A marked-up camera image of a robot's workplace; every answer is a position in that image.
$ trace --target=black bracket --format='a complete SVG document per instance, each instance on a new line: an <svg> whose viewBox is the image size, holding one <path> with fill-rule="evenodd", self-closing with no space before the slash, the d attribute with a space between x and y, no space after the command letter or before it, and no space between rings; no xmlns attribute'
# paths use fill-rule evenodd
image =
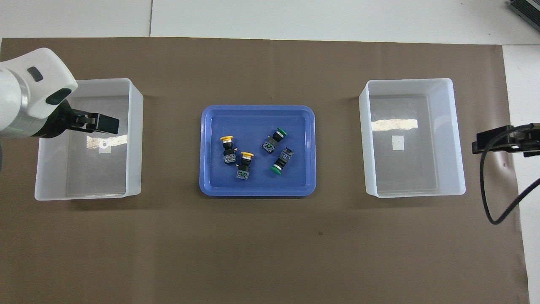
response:
<svg viewBox="0 0 540 304"><path fill-rule="evenodd" d="M472 153L482 153L493 137L513 127L513 125L505 125L476 134L476 141L472 143ZM512 132L497 141L490 151L523 152L524 157L540 155L540 130Z"/></svg>
<svg viewBox="0 0 540 304"><path fill-rule="evenodd" d="M118 134L120 120L100 113L90 113L77 109L72 109L75 114L75 122L68 127L69 130L82 131L87 133L101 132Z"/></svg>

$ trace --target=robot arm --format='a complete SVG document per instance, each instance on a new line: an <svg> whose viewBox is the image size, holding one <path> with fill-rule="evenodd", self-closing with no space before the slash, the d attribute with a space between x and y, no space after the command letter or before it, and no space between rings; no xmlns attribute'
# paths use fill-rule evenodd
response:
<svg viewBox="0 0 540 304"><path fill-rule="evenodd" d="M77 81L50 49L0 62L0 137L51 138L66 129L118 134L119 120L71 109Z"/></svg>

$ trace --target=translucent plastic container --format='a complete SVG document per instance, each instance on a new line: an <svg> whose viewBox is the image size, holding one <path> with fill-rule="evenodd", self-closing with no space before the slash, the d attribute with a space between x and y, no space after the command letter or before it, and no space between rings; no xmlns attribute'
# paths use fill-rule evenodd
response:
<svg viewBox="0 0 540 304"><path fill-rule="evenodd" d="M105 199L139 194L143 96L127 78L81 80L74 109L120 119L118 134L66 130L40 138L36 200Z"/></svg>
<svg viewBox="0 0 540 304"><path fill-rule="evenodd" d="M452 80L370 80L359 103L367 193L465 193Z"/></svg>

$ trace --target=brown paper mat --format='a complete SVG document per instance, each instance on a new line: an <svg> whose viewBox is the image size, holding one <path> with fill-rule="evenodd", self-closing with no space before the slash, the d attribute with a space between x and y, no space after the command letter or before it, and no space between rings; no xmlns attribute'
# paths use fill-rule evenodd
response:
<svg viewBox="0 0 540 304"><path fill-rule="evenodd" d="M489 224L470 152L477 132L509 123L500 46L5 38L1 58L39 47L76 79L127 77L143 93L143 191L38 202L38 140L3 140L0 302L528 302L517 214ZM467 192L366 194L358 95L370 79L437 77L454 81ZM200 116L211 104L311 107L315 192L205 196ZM491 156L486 174L500 212L517 195L509 158Z"/></svg>

